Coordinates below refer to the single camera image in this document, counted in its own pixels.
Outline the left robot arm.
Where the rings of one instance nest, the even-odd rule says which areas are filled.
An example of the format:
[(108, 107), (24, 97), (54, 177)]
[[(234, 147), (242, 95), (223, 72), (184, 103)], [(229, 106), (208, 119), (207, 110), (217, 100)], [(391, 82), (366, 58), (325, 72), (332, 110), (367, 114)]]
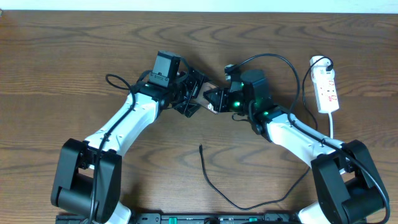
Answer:
[(132, 212), (119, 200), (123, 157), (163, 110), (189, 118), (201, 107), (193, 100), (209, 78), (191, 66), (180, 72), (181, 63), (187, 61), (178, 54), (158, 52), (153, 69), (134, 84), (121, 80), (127, 98), (102, 128), (82, 141), (66, 141), (50, 196), (53, 206), (83, 216), (83, 223), (129, 223)]

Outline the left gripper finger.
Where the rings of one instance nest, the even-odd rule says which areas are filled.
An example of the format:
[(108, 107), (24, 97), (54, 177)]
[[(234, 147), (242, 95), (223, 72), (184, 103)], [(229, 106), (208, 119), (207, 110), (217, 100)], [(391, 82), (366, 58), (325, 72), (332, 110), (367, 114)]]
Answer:
[(209, 82), (210, 79), (203, 72), (192, 68), (188, 76), (188, 87), (192, 93), (199, 93), (202, 85)]
[(190, 118), (193, 114), (195, 114), (201, 108), (200, 104), (197, 103), (189, 103), (183, 101), (179, 104), (173, 106), (173, 109), (177, 110), (182, 115)]

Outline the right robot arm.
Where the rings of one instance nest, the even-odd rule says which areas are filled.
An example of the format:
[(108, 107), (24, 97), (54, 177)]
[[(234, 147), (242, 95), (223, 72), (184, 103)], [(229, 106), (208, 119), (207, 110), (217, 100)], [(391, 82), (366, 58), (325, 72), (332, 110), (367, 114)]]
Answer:
[(300, 223), (366, 223), (385, 210), (389, 197), (367, 147), (358, 140), (342, 142), (303, 124), (274, 103), (262, 70), (232, 73), (228, 88), (212, 88), (203, 97), (217, 112), (247, 116), (253, 131), (282, 146), (311, 168), (317, 202), (297, 212)]

